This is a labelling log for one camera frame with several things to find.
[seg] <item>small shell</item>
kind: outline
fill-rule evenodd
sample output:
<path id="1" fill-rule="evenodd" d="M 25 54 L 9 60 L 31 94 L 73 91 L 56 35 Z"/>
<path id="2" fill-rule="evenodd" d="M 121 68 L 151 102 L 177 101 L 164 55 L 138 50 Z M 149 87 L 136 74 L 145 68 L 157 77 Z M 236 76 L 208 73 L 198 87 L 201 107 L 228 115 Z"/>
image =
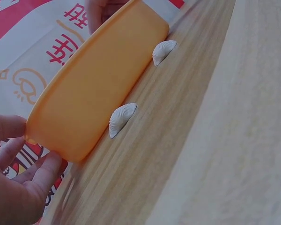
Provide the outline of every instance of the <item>small shell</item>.
<path id="1" fill-rule="evenodd" d="M 163 41 L 156 45 L 155 49 L 153 50 L 152 58 L 154 65 L 157 66 L 162 60 L 167 57 L 167 55 L 174 49 L 176 46 L 177 41 Z"/>
<path id="2" fill-rule="evenodd" d="M 136 110 L 136 103 L 128 103 L 117 108 L 109 120 L 109 136 L 114 138 L 125 126 Z"/>

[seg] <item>hand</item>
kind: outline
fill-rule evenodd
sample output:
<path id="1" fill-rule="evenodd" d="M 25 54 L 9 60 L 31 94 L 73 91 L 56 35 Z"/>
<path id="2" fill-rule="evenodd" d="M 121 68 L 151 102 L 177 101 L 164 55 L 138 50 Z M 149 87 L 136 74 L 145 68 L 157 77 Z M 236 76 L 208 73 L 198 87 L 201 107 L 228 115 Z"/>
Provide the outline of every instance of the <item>hand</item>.
<path id="1" fill-rule="evenodd" d="M 22 117 L 0 115 L 0 141 L 12 138 L 0 148 L 0 224 L 37 222 L 49 190 L 67 165 L 51 151 L 13 179 L 3 175 L 25 143 L 25 122 Z"/>
<path id="2" fill-rule="evenodd" d="M 127 2 L 128 0 L 85 0 L 89 32 L 94 33 L 105 20 Z"/>

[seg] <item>finger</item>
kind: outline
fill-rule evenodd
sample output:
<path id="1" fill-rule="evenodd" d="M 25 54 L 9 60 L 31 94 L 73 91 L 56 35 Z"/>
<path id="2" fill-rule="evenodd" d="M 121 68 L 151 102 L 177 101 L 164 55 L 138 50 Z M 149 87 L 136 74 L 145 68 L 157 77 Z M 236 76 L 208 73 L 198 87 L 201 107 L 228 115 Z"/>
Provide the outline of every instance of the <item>finger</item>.
<path id="1" fill-rule="evenodd" d="M 43 164 L 44 160 L 46 159 L 46 156 L 43 156 L 41 158 L 39 158 L 31 167 L 29 167 L 27 170 L 25 170 L 24 172 L 22 172 L 21 174 L 15 176 L 14 178 L 12 178 L 12 180 L 22 184 L 28 180 L 32 180 L 36 171 L 41 167 L 41 165 Z"/>
<path id="2" fill-rule="evenodd" d="M 26 120 L 20 116 L 0 115 L 0 140 L 23 136 L 25 123 Z"/>
<path id="3" fill-rule="evenodd" d="M 32 179 L 32 182 L 39 187 L 39 191 L 43 194 L 44 199 L 46 199 L 51 187 L 58 178 L 61 162 L 62 159 L 58 153 L 49 152 Z"/>
<path id="4" fill-rule="evenodd" d="M 18 182 L 18 183 L 24 183 L 28 180 L 32 180 L 35 173 L 37 172 L 37 170 L 41 167 L 41 165 L 43 164 L 46 156 L 39 158 L 35 164 L 33 164 L 31 167 L 29 167 L 27 170 L 25 170 L 24 172 L 22 172 L 21 174 L 15 176 L 14 178 L 12 178 L 12 180 Z M 62 175 L 62 173 L 65 171 L 67 167 L 67 161 L 62 160 L 61 166 L 59 168 L 58 171 L 58 177 L 60 177 Z"/>
<path id="5" fill-rule="evenodd" d="M 85 0 L 89 31 L 94 33 L 102 25 L 102 11 L 107 0 Z"/>
<path id="6" fill-rule="evenodd" d="M 23 137 L 10 139 L 4 146 L 0 148 L 0 171 L 4 171 L 15 159 L 21 150 L 25 140 Z"/>

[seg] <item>wood grain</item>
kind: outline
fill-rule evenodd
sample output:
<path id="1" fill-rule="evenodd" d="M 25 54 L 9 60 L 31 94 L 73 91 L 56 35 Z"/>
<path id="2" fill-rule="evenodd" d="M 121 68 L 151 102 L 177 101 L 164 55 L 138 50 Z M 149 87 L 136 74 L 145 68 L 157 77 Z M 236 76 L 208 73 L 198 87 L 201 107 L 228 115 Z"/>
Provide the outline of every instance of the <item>wood grain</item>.
<path id="1" fill-rule="evenodd" d="M 144 224 L 183 150 L 217 64 L 234 0 L 199 0 L 172 30 L 176 48 L 129 95 L 138 108 L 59 187 L 42 224 Z"/>
<path id="2" fill-rule="evenodd" d="M 281 225 L 281 0 L 236 0 L 200 111 L 147 224 Z"/>

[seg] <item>orange silicone tray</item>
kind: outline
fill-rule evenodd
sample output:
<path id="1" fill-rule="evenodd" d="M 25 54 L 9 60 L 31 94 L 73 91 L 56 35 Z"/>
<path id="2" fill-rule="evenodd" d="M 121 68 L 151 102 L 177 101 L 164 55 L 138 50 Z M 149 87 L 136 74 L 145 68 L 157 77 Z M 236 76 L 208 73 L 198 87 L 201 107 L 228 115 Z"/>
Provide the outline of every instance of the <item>orange silicone tray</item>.
<path id="1" fill-rule="evenodd" d="M 27 120 L 26 140 L 70 162 L 85 158 L 168 32 L 168 24 L 143 1 L 126 3 L 45 88 Z"/>

